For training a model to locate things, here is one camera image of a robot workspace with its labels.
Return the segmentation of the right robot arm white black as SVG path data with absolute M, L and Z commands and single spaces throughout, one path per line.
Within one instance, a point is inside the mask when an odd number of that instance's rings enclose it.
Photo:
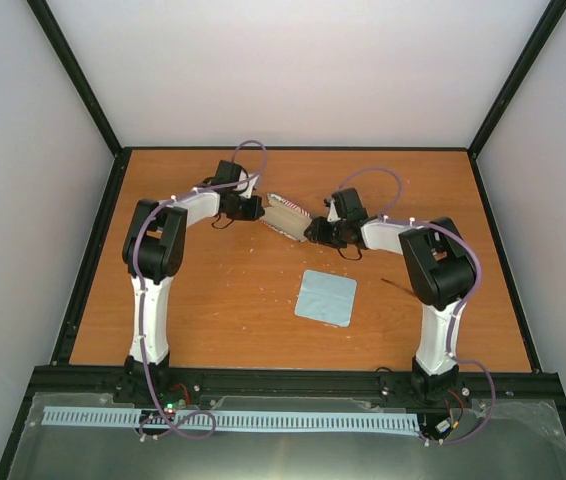
M 482 281 L 477 255 L 454 222 L 372 217 L 358 192 L 348 188 L 326 202 L 328 214 L 303 227 L 312 243 L 341 251 L 354 246 L 403 257 L 410 286 L 422 304 L 420 343 L 411 367 L 411 389 L 418 402 L 432 404 L 455 386 L 460 360 L 458 331 L 465 307 Z

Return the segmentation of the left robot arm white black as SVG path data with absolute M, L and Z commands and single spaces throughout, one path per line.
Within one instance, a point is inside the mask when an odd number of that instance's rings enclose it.
M 181 268 L 187 229 L 206 219 L 256 221 L 264 215 L 254 193 L 261 173 L 221 160 L 215 174 L 180 196 L 138 201 L 122 249 L 134 292 L 134 330 L 126 374 L 149 402 L 171 390 L 167 335 L 169 295 Z

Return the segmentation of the flag print glasses case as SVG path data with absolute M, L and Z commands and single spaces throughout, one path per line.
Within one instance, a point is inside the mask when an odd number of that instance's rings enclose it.
M 312 215 L 295 202 L 273 192 L 266 194 L 267 205 L 260 221 L 279 234 L 296 242 L 306 242 L 305 230 Z

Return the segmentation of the light blue cleaning cloth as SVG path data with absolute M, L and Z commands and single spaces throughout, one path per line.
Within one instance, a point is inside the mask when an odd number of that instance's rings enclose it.
M 306 270 L 294 309 L 298 317 L 336 327 L 351 323 L 357 282 L 334 274 Z

